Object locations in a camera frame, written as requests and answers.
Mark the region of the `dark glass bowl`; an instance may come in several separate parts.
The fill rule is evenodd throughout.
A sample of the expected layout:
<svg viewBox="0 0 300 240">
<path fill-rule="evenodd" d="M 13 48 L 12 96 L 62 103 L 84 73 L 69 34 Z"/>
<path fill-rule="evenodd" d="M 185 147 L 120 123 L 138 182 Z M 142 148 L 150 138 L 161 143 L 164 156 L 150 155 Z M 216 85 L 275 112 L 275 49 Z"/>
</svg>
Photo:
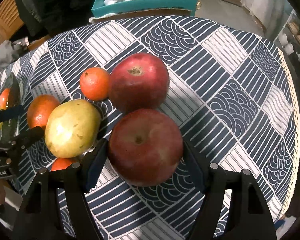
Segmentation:
<svg viewBox="0 0 300 240">
<path fill-rule="evenodd" d="M 7 144 L 16 136 L 18 117 L 24 111 L 19 83 L 13 72 L 5 81 L 3 89 L 6 105 L 0 109 L 0 144 Z"/>
</svg>

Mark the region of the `blue white patterned tablecloth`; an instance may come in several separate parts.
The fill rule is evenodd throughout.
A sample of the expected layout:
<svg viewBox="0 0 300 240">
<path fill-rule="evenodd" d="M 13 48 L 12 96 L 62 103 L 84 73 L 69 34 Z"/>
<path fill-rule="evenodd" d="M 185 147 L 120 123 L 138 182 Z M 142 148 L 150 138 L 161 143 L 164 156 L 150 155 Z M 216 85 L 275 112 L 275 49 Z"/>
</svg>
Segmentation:
<svg viewBox="0 0 300 240">
<path fill-rule="evenodd" d="M 27 109 L 39 95 L 64 103 L 87 98 L 84 70 L 111 72 L 134 53 L 165 64 L 170 87 L 158 108 L 199 153 L 225 170 L 247 168 L 277 222 L 288 210 L 300 158 L 300 114 L 283 52 L 256 34 L 214 21 L 152 16 L 76 28 L 46 41 L 0 72 L 11 72 Z M 85 195 L 103 239 L 185 239 L 204 199 L 184 162 L 165 183 L 134 187 L 106 162 Z"/>
</svg>

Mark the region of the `wooden louvered cabinet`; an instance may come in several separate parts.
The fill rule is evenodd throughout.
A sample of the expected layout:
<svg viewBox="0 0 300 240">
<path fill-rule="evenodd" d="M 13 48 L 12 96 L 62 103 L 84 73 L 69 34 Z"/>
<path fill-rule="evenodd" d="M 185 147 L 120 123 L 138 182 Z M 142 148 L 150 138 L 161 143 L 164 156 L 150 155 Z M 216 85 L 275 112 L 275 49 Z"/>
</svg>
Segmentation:
<svg viewBox="0 0 300 240">
<path fill-rule="evenodd" d="M 0 3 L 0 45 L 9 40 L 23 25 L 15 0 L 3 0 Z"/>
</svg>

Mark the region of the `large dark red apple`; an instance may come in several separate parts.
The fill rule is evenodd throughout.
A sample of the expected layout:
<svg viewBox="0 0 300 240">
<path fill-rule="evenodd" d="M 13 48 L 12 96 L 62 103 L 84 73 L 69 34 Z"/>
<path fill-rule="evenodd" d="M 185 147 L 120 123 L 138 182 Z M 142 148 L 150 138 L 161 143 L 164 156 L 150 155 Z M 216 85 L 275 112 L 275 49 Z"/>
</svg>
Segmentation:
<svg viewBox="0 0 300 240">
<path fill-rule="evenodd" d="M 110 74 L 109 100 L 122 113 L 158 108 L 170 85 L 164 62 L 150 53 L 135 53 L 118 63 Z"/>
</svg>

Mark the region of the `shoe rack with shoes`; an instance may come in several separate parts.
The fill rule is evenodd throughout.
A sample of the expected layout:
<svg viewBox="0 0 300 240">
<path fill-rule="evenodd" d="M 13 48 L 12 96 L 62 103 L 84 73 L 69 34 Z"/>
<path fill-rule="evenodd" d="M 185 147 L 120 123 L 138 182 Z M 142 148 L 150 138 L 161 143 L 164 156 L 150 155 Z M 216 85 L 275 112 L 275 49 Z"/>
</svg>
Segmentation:
<svg viewBox="0 0 300 240">
<path fill-rule="evenodd" d="M 283 51 L 293 76 L 300 79 L 300 17 L 294 9 L 291 10 L 275 42 Z"/>
</svg>

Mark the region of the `small orange tangerine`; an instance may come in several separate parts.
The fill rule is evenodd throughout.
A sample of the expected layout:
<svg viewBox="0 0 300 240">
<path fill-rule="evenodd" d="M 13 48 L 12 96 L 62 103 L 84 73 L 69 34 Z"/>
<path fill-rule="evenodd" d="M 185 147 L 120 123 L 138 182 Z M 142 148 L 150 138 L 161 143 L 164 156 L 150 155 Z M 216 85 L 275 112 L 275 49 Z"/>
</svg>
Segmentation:
<svg viewBox="0 0 300 240">
<path fill-rule="evenodd" d="M 83 95 L 89 100 L 102 101 L 108 97 L 110 74 L 99 67 L 86 69 L 79 80 Z"/>
</svg>

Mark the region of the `black hanging clothes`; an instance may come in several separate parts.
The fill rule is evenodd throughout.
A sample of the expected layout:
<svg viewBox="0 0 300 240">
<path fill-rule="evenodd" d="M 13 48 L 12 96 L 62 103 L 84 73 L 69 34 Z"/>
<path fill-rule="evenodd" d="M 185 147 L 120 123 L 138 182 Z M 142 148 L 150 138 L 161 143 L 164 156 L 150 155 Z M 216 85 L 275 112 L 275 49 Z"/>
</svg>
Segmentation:
<svg viewBox="0 0 300 240">
<path fill-rule="evenodd" d="M 88 24 L 95 0 L 15 0 L 30 36 L 54 37 Z"/>
</svg>

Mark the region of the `brown cardboard box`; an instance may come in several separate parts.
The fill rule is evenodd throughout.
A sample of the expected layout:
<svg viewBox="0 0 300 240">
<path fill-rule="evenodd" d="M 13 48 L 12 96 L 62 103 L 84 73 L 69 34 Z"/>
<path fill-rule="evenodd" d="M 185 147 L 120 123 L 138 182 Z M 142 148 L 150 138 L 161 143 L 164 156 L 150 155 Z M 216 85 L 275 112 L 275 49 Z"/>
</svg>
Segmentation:
<svg viewBox="0 0 300 240">
<path fill-rule="evenodd" d="M 101 17 L 89 18 L 89 23 L 100 23 L 111 20 L 121 20 L 125 18 L 136 18 L 136 17 L 149 17 L 149 16 L 166 16 L 166 15 L 177 15 L 177 16 L 191 16 L 192 11 L 187 9 L 179 8 L 161 8 L 161 9 L 150 9 L 142 11 L 124 12 L 121 14 L 110 13 Z"/>
</svg>

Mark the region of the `red apple front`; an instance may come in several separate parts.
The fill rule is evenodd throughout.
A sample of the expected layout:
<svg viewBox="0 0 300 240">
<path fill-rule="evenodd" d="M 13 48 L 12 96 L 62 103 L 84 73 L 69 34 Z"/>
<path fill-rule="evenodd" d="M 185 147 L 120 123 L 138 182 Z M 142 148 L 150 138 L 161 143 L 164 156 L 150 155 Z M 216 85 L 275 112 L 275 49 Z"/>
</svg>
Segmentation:
<svg viewBox="0 0 300 240">
<path fill-rule="evenodd" d="M 183 137 L 178 125 L 153 109 L 125 115 L 109 138 L 112 167 L 134 186 L 156 186 L 167 181 L 182 155 Z"/>
</svg>

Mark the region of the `teal cardboard box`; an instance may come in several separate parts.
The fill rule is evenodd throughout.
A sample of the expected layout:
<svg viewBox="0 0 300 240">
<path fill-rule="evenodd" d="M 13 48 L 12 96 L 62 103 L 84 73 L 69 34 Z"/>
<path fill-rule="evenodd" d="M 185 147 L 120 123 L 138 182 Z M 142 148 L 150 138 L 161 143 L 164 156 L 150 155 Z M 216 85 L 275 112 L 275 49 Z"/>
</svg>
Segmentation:
<svg viewBox="0 0 300 240">
<path fill-rule="evenodd" d="M 121 14 L 124 12 L 142 11 L 161 8 L 179 8 L 191 10 L 191 16 L 195 15 L 199 0 L 132 0 L 116 2 L 106 5 L 105 0 L 95 0 L 91 12 L 94 17 L 101 17 L 106 14 Z"/>
</svg>

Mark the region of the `yellow green pear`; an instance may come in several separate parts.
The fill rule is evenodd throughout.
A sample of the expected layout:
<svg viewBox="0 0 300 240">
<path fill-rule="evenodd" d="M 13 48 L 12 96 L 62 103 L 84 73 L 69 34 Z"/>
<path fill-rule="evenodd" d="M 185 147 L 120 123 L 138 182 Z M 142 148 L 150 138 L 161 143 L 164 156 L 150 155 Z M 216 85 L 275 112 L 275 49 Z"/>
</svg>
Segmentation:
<svg viewBox="0 0 300 240">
<path fill-rule="evenodd" d="M 45 144 L 57 158 L 73 158 L 89 150 L 97 137 L 101 114 L 96 107 L 76 99 L 56 107 L 45 128 Z"/>
</svg>

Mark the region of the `grey clothes pile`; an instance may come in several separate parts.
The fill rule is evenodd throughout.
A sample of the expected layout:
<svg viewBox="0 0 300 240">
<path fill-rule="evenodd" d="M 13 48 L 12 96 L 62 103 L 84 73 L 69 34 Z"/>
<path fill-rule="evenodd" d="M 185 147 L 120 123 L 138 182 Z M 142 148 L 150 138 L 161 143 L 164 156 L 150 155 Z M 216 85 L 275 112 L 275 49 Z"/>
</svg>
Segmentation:
<svg viewBox="0 0 300 240">
<path fill-rule="evenodd" d="M 29 45 L 30 43 L 27 37 L 14 42 L 9 40 L 2 42 L 0 45 L 0 68 L 7 67 L 26 54 Z"/>
</svg>

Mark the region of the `large orange front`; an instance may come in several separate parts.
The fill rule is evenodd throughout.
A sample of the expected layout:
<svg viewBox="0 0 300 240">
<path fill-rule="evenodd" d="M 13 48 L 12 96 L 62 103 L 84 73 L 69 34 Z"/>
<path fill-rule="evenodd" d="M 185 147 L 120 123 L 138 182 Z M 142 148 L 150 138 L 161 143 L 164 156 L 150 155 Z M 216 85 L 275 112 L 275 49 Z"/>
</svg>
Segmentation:
<svg viewBox="0 0 300 240">
<path fill-rule="evenodd" d="M 0 94 L 0 109 L 6 109 L 7 108 L 7 100 L 10 94 L 10 89 L 6 88 L 2 91 Z"/>
</svg>

